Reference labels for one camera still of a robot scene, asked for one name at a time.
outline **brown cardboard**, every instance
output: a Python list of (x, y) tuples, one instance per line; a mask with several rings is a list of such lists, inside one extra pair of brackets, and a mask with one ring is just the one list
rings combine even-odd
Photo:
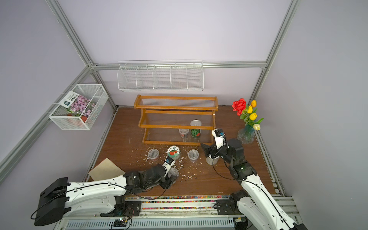
[(105, 158), (101, 163), (89, 171), (88, 174), (94, 181), (98, 181), (124, 175), (125, 172), (110, 161), (109, 158)]

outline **artificial flower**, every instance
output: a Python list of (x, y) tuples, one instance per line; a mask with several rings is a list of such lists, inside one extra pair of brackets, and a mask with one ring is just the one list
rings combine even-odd
[(253, 100), (252, 102), (251, 102), (251, 106), (254, 108), (254, 107), (256, 107), (257, 106), (257, 101), (256, 100)]
[(249, 119), (251, 121), (254, 121), (257, 118), (257, 114), (256, 113), (252, 113), (251, 115), (249, 115)]
[(238, 116), (242, 114), (245, 107), (246, 107), (246, 102), (244, 98), (240, 98), (240, 100), (233, 102), (233, 111), (237, 111), (236, 114)]
[(247, 113), (252, 113), (253, 112), (253, 107), (250, 105), (249, 107), (248, 107), (248, 111), (247, 111)]
[(253, 128), (254, 128), (254, 130), (260, 130), (261, 126), (259, 124), (254, 124)]

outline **wooden shelf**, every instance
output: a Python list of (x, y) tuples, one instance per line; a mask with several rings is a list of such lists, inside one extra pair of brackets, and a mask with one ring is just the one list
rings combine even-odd
[(212, 144), (211, 130), (201, 130), (199, 138), (193, 138), (190, 133), (187, 138), (182, 138), (179, 129), (176, 128), (146, 128), (144, 144), (170, 144), (170, 145), (201, 145), (201, 143)]
[[(190, 126), (192, 120), (200, 120), (202, 126)], [(215, 127), (215, 115), (213, 112), (146, 110), (138, 126), (141, 128), (213, 130)]]
[[(211, 130), (216, 128), (217, 97), (171, 97), (138, 95), (134, 108), (141, 109), (138, 127), (144, 128), (144, 144), (201, 145), (213, 144)], [(201, 126), (191, 126), (199, 120)], [(180, 128), (201, 130), (200, 138), (190, 134), (183, 139)]]
[(217, 111), (217, 97), (172, 97), (172, 96), (141, 96), (134, 102), (136, 109), (183, 109)]

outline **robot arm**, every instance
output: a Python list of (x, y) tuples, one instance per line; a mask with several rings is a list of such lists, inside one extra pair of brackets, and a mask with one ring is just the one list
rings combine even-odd
[(174, 163), (168, 157), (163, 165), (100, 181), (68, 183), (67, 177), (59, 178), (41, 193), (35, 225), (55, 223), (67, 216), (124, 216), (132, 207), (138, 207), (134, 212), (137, 216), (141, 201), (126, 202), (124, 195), (141, 193), (156, 185), (170, 188), (177, 180), (176, 176), (167, 176)]
[(212, 131), (215, 144), (201, 144), (206, 157), (224, 159), (234, 180), (244, 190), (231, 195), (229, 200), (217, 200), (216, 208), (219, 215), (244, 214), (258, 230), (306, 230), (297, 225), (277, 204), (264, 187), (255, 169), (244, 159), (244, 149), (237, 139), (226, 140), (222, 129)]

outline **wire basket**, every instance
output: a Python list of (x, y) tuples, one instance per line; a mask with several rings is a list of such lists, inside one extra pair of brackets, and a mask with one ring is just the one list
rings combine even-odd
[(62, 130), (91, 130), (92, 125), (95, 123), (97, 116), (100, 114), (109, 97), (104, 87), (99, 84), (77, 84), (72, 91), (90, 99), (89, 104), (96, 103), (87, 120), (84, 122), (81, 118), (82, 115), (74, 117), (67, 116), (69, 112), (61, 105), (58, 105), (54, 109), (49, 115), (49, 118)]
[(204, 73), (202, 63), (173, 65), (129, 65), (119, 63), (117, 73), (121, 91), (144, 90), (203, 90)]

